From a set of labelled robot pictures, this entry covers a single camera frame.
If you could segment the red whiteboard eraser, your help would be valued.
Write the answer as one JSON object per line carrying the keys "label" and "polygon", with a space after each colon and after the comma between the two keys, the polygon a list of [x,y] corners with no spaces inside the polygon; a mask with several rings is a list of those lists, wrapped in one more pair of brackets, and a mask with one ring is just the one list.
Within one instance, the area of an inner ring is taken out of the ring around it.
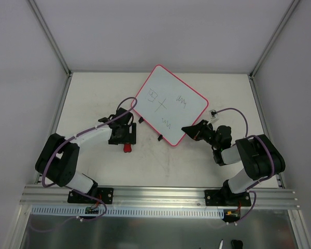
{"label": "red whiteboard eraser", "polygon": [[132,145],[131,144],[124,144],[123,151],[125,153],[131,153],[132,152]]}

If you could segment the pink framed whiteboard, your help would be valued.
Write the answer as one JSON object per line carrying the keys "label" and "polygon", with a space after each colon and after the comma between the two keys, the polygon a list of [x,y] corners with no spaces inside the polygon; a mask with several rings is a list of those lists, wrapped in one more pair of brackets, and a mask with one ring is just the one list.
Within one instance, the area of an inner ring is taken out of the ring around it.
{"label": "pink framed whiteboard", "polygon": [[133,110],[171,146],[209,106],[209,101],[162,65],[156,65],[131,102]]}

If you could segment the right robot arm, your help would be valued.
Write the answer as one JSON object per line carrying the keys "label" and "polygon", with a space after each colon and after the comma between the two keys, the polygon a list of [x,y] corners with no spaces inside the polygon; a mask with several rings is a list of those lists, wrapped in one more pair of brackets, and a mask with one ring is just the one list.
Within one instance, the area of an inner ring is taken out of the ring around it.
{"label": "right robot arm", "polygon": [[181,129],[193,140],[203,140],[211,145],[214,161],[219,166],[243,164],[243,169],[224,181],[219,190],[204,191],[206,206],[252,206],[248,191],[286,168],[283,156],[264,134],[239,139],[232,144],[229,126],[214,130],[212,124],[202,120]]}

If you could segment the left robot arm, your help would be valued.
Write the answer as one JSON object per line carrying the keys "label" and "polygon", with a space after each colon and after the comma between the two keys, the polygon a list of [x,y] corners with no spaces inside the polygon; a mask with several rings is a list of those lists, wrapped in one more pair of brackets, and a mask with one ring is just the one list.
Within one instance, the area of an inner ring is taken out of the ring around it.
{"label": "left robot arm", "polygon": [[85,202],[93,202],[98,196],[98,183],[77,171],[78,158],[82,152],[107,142],[109,145],[123,145],[123,151],[130,153],[136,144],[136,123],[133,114],[119,107],[115,114],[98,120],[94,127],[81,131],[69,138],[54,133],[49,136],[35,164],[35,170],[51,184],[79,193]]}

